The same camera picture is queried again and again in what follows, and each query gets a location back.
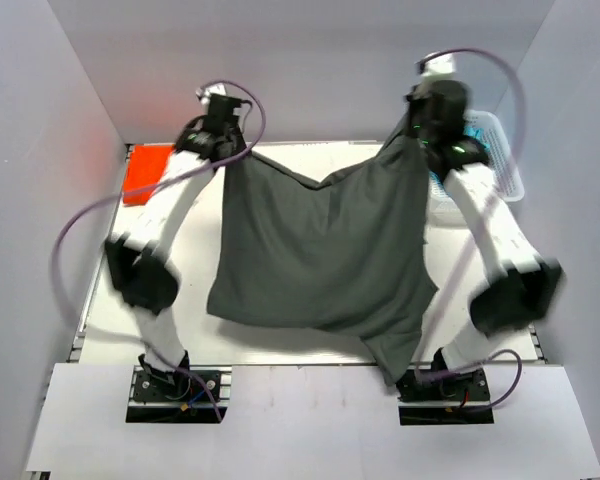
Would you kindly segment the dark grey t-shirt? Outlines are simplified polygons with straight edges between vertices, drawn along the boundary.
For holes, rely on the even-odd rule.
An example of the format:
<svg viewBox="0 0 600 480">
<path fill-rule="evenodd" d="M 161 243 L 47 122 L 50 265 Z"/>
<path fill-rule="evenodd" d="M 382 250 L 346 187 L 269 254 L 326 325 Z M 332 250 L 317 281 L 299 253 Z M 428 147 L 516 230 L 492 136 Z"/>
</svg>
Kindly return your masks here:
<svg viewBox="0 0 600 480">
<path fill-rule="evenodd" d="M 209 314 L 356 337 L 398 382 L 437 291 L 424 255 L 429 171 L 405 128 L 320 181 L 257 153 L 227 166 Z"/>
</svg>

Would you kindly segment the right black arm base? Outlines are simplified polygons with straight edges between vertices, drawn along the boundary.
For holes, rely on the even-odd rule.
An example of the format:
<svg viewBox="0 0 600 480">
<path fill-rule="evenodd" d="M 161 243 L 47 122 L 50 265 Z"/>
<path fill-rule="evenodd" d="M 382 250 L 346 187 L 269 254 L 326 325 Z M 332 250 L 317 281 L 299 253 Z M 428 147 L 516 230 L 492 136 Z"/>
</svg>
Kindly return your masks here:
<svg viewBox="0 0 600 480">
<path fill-rule="evenodd" d="M 408 370 L 396 383 L 401 426 L 462 426 L 494 423 L 483 369 L 435 383 L 419 383 Z"/>
</svg>

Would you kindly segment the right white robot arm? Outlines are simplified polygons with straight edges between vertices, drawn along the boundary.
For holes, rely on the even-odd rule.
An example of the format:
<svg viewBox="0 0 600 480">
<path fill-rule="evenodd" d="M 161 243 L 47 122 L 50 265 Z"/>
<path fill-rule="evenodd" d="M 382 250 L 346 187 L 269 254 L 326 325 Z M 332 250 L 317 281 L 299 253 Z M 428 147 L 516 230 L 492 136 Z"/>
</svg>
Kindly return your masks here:
<svg viewBox="0 0 600 480">
<path fill-rule="evenodd" d="M 437 323 L 474 253 L 485 282 L 469 300 L 469 320 L 435 354 L 430 370 L 416 376 L 452 399 L 467 374 L 497 356 L 510 337 L 546 318 L 563 279 L 558 261 L 545 259 L 525 237 L 499 192 L 484 145 L 465 133 L 468 87 L 449 78 L 420 81 L 407 96 L 407 134 L 418 140 L 430 172 L 464 218 L 472 239 L 437 301 Z"/>
</svg>

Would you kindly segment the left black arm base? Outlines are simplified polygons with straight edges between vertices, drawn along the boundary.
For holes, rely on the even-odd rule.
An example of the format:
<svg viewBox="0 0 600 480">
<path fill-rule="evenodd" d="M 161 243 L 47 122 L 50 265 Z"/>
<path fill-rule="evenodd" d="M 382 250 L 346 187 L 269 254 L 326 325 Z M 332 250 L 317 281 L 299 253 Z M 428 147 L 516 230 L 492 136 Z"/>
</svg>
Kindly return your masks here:
<svg viewBox="0 0 600 480">
<path fill-rule="evenodd" d="M 129 424 L 219 424 L 228 409 L 231 368 L 192 369 L 206 384 L 185 379 L 180 386 L 161 382 L 140 367 L 131 379 L 125 421 Z"/>
</svg>

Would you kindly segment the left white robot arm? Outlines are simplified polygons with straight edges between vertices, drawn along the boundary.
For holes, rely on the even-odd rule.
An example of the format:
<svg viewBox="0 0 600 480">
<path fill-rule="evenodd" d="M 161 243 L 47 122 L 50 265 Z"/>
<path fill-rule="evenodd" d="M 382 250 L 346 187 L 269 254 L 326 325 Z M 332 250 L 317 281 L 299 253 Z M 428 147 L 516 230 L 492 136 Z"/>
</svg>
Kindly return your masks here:
<svg viewBox="0 0 600 480">
<path fill-rule="evenodd" d="M 185 396 L 192 378 L 184 369 L 188 354 L 172 315 L 180 280 L 169 262 L 171 247 L 189 209 L 215 175 L 212 164 L 245 148 L 239 110 L 251 104 L 212 94 L 206 113 L 181 131 L 138 219 L 127 232 L 104 242 L 111 284 L 145 342 L 139 362 L 157 376 L 157 387 L 171 399 Z"/>
</svg>

